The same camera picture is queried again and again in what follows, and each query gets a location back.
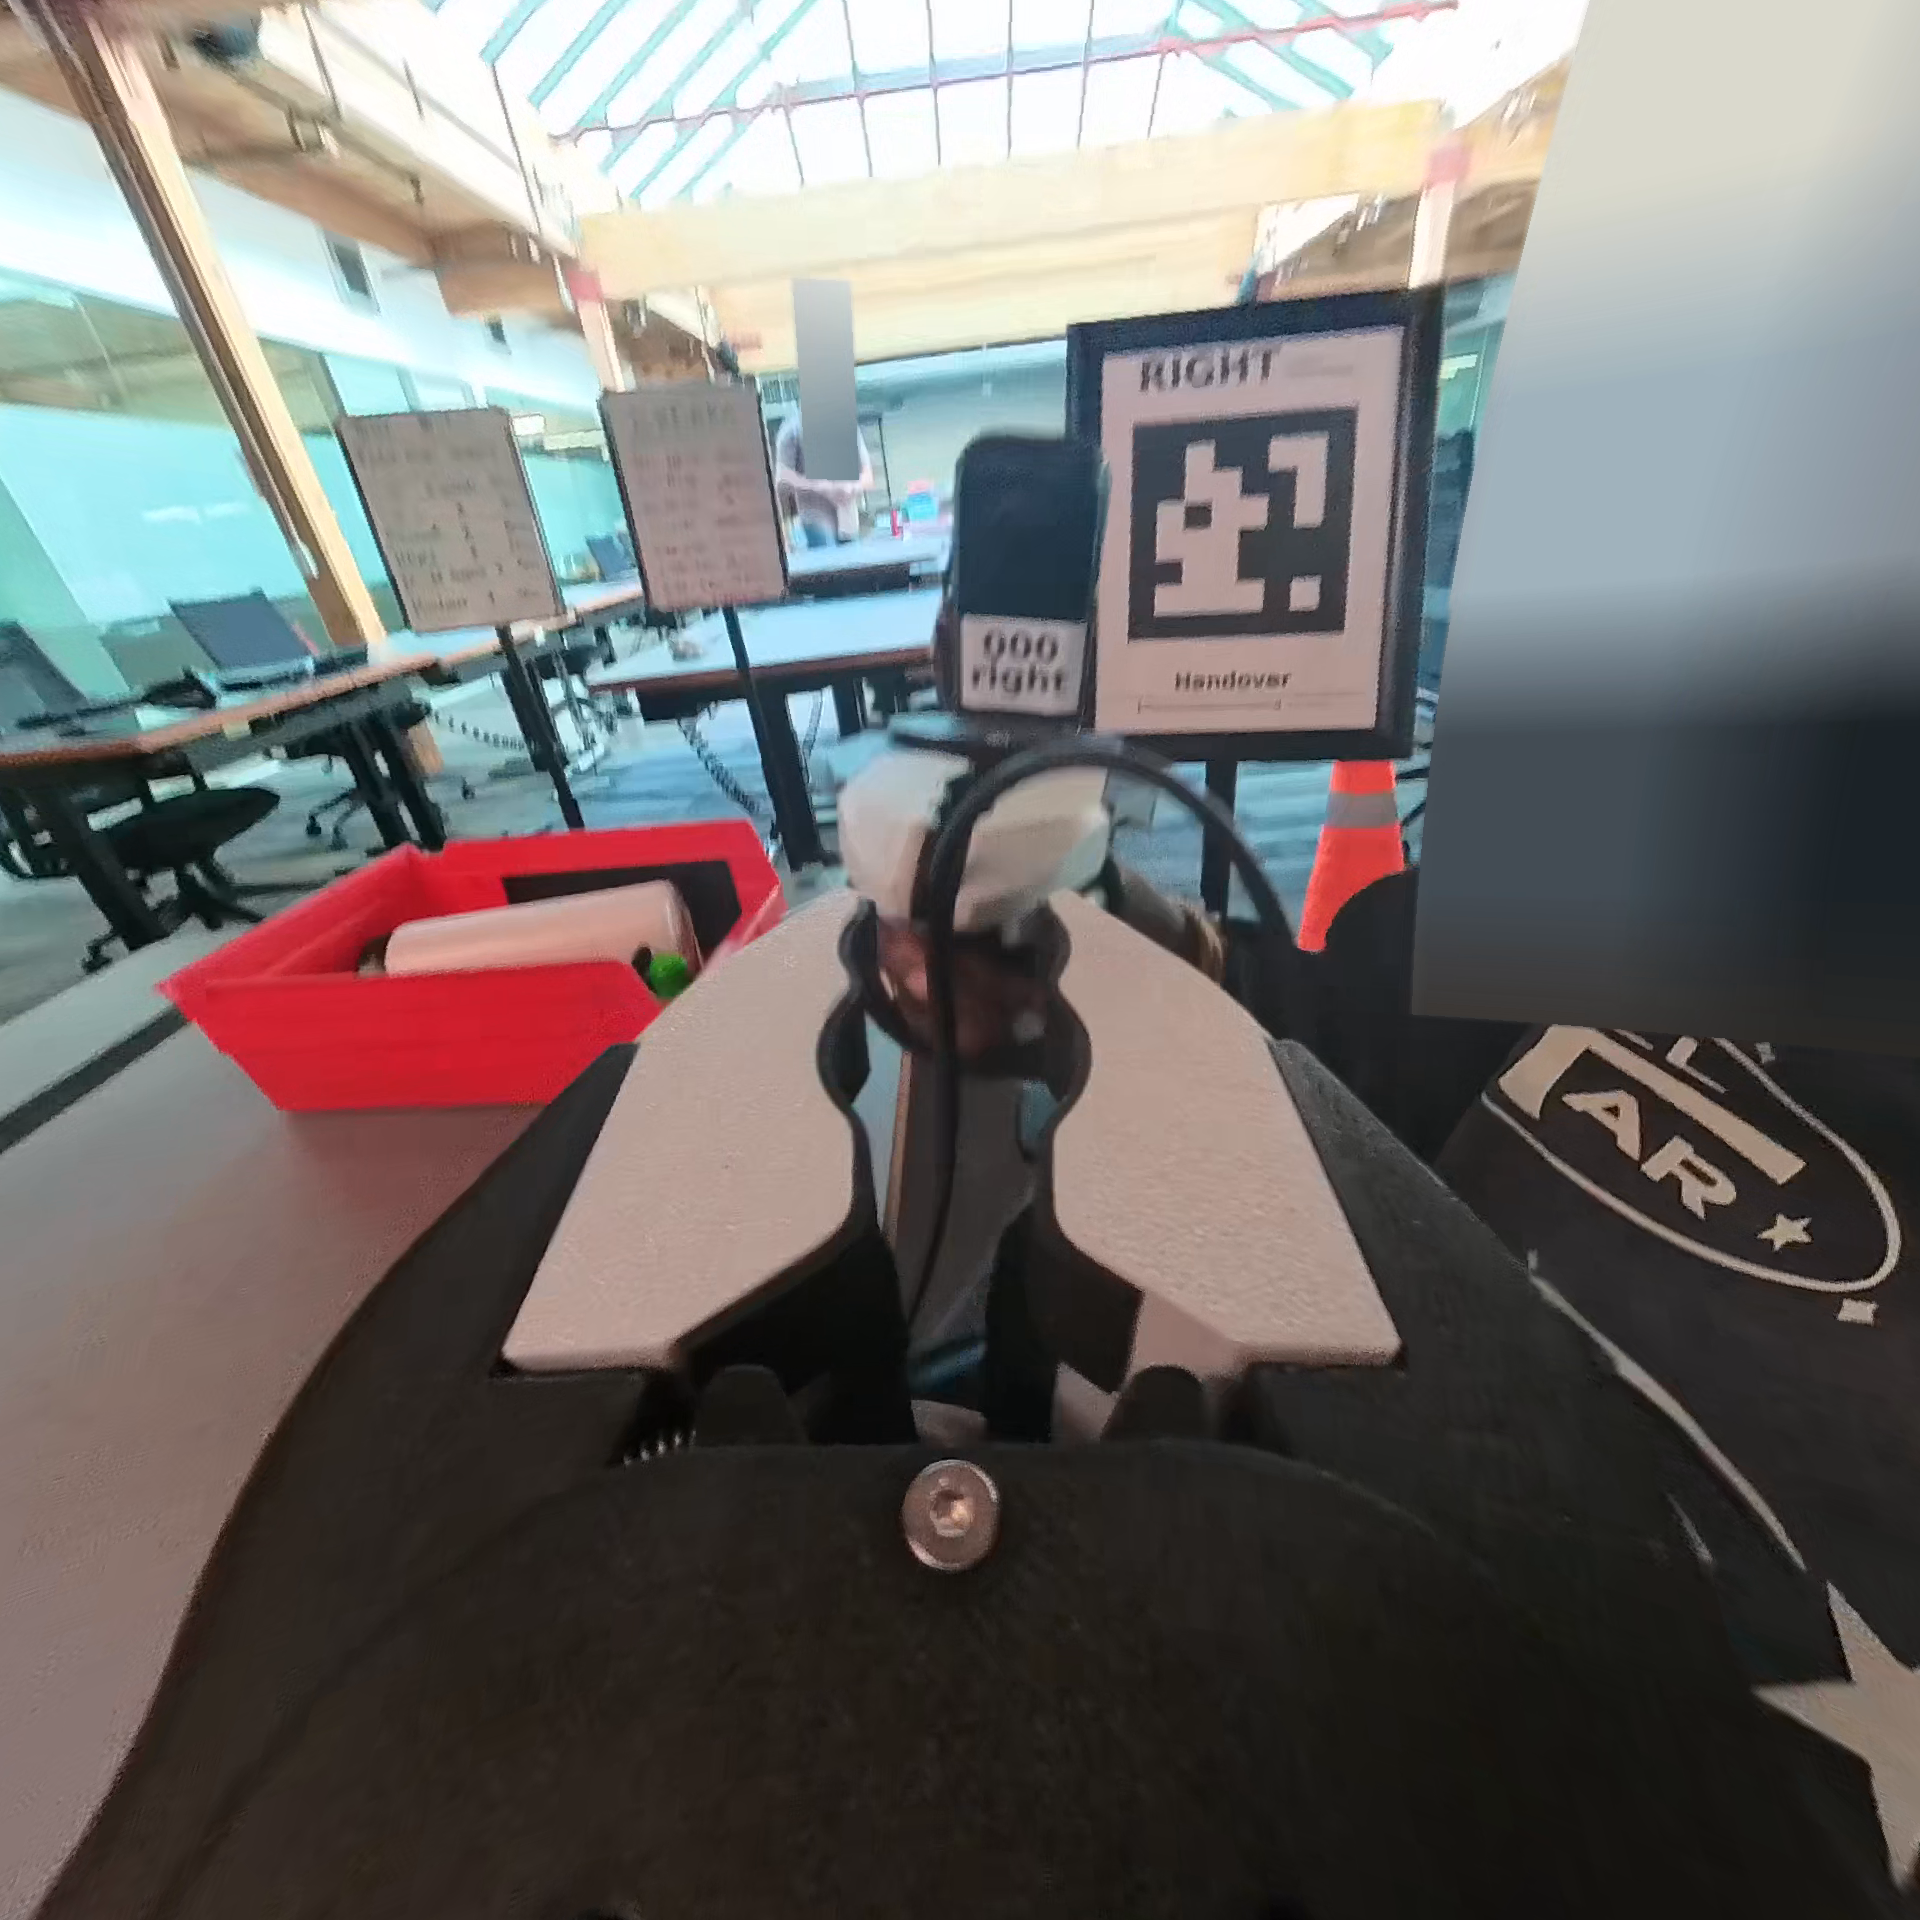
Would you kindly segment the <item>orange traffic cone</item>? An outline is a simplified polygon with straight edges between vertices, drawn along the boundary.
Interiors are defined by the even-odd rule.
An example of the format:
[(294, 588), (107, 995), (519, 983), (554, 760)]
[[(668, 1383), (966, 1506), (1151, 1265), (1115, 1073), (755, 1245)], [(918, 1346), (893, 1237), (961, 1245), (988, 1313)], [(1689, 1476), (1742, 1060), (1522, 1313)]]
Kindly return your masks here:
[(1404, 868), (1396, 760), (1335, 760), (1312, 855), (1300, 950), (1324, 950), (1335, 915), (1379, 877)]

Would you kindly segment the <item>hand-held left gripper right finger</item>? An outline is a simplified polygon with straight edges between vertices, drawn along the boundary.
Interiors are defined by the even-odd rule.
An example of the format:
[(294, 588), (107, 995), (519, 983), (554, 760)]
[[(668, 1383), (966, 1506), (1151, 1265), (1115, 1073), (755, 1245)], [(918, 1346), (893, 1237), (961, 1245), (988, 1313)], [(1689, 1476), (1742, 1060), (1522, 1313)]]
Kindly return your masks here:
[(1065, 946), (1052, 1104), (1000, 1245), (996, 1426), (1096, 1437), (1151, 1369), (1220, 1414), (1260, 1364), (1396, 1364), (1404, 1338), (1260, 1024), (1093, 899), (1045, 907)]

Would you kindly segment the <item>black printed shirt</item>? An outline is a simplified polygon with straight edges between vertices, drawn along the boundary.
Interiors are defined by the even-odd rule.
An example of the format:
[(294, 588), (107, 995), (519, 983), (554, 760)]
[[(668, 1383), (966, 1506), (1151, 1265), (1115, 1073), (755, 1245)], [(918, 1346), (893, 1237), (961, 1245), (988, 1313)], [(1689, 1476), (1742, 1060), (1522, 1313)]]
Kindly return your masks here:
[(1914, 1914), (1914, 1060), (1553, 1024), (1437, 1168), (1651, 1409), (1762, 1728)]

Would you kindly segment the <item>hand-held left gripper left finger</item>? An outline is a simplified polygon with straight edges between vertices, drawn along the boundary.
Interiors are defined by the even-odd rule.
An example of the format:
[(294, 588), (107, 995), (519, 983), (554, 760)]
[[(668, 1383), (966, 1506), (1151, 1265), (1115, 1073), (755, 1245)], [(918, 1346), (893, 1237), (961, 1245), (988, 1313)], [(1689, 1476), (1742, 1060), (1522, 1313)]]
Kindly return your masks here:
[(901, 1281), (854, 1114), (863, 907), (805, 904), (641, 1032), (503, 1333), (515, 1372), (893, 1364)]

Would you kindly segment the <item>black office chair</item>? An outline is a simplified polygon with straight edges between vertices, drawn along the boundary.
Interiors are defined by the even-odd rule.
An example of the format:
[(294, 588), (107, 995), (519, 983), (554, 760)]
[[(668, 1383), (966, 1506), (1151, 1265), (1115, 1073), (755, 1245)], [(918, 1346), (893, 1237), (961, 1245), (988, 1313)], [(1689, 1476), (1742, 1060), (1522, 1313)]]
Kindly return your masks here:
[[(202, 657), (211, 663), (211, 678), (224, 687), (265, 691), (275, 687), (282, 680), (337, 678), (370, 663), (366, 645), (342, 651), (311, 643), (291, 624), (291, 616), (282, 611), (282, 605), (269, 600), (261, 588), (224, 600), (167, 600), (167, 611), (182, 624), (182, 632), (202, 651)], [(412, 697), (406, 702), (394, 702), (383, 724), (406, 738), (420, 728), (430, 728), (430, 702)], [(337, 760), (342, 759), (337, 741), (342, 730), (320, 730), (291, 746), (275, 746), (275, 752)], [(347, 851), (347, 823), (356, 813), (366, 813), (366, 798), (356, 786), (347, 786), (342, 791), (326, 795), (307, 813), (305, 836), (320, 843), (321, 818), (332, 818), (326, 851)]]
[[(184, 668), (129, 700), (83, 697), (21, 624), (2, 619), (2, 730), (70, 738), (91, 724), (117, 724), (137, 702), (209, 711), (215, 700), (202, 668)], [(273, 883), (235, 879), (224, 851), (282, 806), (275, 787), (253, 779), (224, 787), (197, 764), (184, 764), (182, 779), (182, 791), (156, 791), (153, 778), (112, 772), (107, 786), (74, 787), (70, 802), (117, 859), (129, 893), (156, 915), (162, 931), (189, 918), (202, 925), (257, 923), (241, 899), (265, 897)]]

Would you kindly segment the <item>whiteboard sign on stand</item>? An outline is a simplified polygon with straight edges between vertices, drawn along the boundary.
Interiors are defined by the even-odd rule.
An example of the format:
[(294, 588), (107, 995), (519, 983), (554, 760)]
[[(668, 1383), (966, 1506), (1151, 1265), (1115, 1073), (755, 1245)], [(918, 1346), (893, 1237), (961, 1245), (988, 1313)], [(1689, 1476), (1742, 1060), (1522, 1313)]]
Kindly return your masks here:
[(355, 492), (412, 636), (488, 632), (532, 760), (561, 823), (583, 828), (527, 643), (566, 624), (537, 507), (503, 409), (342, 415)]
[(756, 678), (743, 611), (782, 605), (788, 561), (761, 409), (745, 379), (604, 389), (607, 437), (646, 611), (719, 616), (729, 680), (755, 724), (775, 845), (792, 874), (822, 866), (788, 702)]

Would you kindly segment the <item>wooden support post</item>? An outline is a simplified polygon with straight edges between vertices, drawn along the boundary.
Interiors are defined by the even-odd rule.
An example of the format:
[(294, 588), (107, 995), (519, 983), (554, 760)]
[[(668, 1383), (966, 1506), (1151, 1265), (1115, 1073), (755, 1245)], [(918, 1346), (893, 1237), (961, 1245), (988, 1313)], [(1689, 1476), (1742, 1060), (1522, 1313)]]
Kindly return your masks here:
[(235, 296), (133, 30), (87, 3), (17, 3), (17, 10), (38, 30), (74, 107), (102, 148), (326, 637), (383, 651), (388, 636), (371, 591)]

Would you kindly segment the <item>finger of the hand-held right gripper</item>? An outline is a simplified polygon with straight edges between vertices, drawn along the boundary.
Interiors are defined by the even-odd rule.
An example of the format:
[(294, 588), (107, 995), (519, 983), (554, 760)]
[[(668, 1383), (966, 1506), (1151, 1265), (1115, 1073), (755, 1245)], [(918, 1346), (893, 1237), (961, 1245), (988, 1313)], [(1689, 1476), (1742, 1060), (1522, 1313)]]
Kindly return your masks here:
[(836, 795), (847, 883), (882, 918), (915, 918), (924, 859), (942, 832), (945, 787), (966, 778), (961, 752), (878, 751)]
[(1008, 931), (1059, 893), (1086, 893), (1113, 851), (1109, 772), (1034, 772), (970, 832), (966, 933)]

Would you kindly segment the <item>white paper roll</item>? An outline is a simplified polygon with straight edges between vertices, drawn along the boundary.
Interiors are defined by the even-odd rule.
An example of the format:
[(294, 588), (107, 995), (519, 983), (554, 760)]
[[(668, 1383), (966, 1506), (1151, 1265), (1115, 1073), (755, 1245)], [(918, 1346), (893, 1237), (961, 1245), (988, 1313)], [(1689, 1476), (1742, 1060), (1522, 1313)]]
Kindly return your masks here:
[(371, 933), (356, 973), (495, 973), (547, 964), (655, 964), (697, 975), (702, 946), (682, 888), (666, 877), (511, 899), (461, 915), (420, 915)]

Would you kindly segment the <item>red plastic bin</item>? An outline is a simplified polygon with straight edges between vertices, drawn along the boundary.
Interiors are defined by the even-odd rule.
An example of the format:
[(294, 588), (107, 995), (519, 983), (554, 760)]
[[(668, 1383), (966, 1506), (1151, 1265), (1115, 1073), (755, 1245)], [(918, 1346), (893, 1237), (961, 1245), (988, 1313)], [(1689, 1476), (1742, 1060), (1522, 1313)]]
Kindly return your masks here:
[(503, 874), (724, 863), (738, 923), (698, 973), (782, 923), (773, 859), (745, 818), (583, 828), (388, 851), (156, 992), (282, 1113), (543, 1104), (661, 1013), (627, 964), (356, 973), (371, 933), (420, 915), (506, 904)]

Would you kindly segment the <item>wooden edged office desk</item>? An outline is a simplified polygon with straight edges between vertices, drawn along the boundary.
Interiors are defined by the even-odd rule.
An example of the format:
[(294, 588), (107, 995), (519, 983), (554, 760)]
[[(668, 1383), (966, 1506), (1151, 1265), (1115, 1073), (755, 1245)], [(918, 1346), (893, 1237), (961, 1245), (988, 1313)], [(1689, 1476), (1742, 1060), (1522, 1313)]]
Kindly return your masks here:
[[(561, 628), (527, 643), (533, 668), (570, 655), (610, 663), (610, 628), (639, 616), (633, 597), (593, 597)], [(342, 760), (388, 851), (447, 851), (441, 802), (425, 787), (412, 738), (383, 718), (394, 702), (475, 680), (503, 680), (495, 643), (453, 655), (388, 655), (337, 678), (282, 680), (275, 687), (220, 691), (209, 711), (156, 711), (137, 702), (117, 724), (82, 734), (2, 730), (2, 874), (21, 879), (70, 877), (102, 918), (107, 946), (142, 950), (167, 931), (129, 893), (117, 859), (70, 802), (74, 787), (107, 786), (112, 772), (142, 772), (156, 791), (182, 791), (182, 768), (209, 772), (320, 730), (342, 730)]]

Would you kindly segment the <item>grey office desk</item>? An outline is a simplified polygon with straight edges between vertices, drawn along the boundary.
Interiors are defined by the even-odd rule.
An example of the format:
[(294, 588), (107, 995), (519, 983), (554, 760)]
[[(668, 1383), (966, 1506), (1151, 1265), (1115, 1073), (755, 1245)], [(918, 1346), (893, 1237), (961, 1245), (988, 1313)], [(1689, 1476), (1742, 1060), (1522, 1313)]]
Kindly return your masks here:
[(792, 874), (827, 863), (810, 778), (792, 718), (797, 697), (829, 697), (829, 711), (865, 728), (865, 691), (906, 691), (932, 671), (938, 588), (915, 584), (868, 597), (805, 597), (751, 611), (713, 611), (668, 645), (589, 671), (596, 697), (624, 697), (646, 724), (698, 718), (743, 702), (755, 728), (761, 786), (773, 802), (773, 843)]

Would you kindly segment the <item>framed marker sign on stand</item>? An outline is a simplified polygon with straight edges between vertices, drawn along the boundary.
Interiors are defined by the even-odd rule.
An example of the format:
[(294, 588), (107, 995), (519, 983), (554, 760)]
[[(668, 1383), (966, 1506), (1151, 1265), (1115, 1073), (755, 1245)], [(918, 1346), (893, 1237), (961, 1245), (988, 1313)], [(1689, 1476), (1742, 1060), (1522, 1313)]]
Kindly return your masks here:
[(1093, 728), (1168, 760), (1410, 751), (1444, 285), (1074, 323), (1109, 477)]

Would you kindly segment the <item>person's right hand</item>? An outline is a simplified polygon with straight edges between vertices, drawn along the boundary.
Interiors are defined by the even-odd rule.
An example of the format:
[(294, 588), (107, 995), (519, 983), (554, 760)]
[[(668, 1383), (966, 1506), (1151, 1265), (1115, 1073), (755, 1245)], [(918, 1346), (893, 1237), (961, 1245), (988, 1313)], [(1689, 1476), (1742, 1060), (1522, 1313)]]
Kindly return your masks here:
[[(873, 975), (882, 1018), (915, 1050), (942, 1050), (932, 1006), (932, 946), (924, 925), (901, 918), (873, 923)], [(1013, 946), (1000, 933), (959, 933), (950, 950), (950, 1052), (966, 1069), (1013, 1069), (1037, 1052), (1050, 1024), (1050, 975), (1037, 946)]]

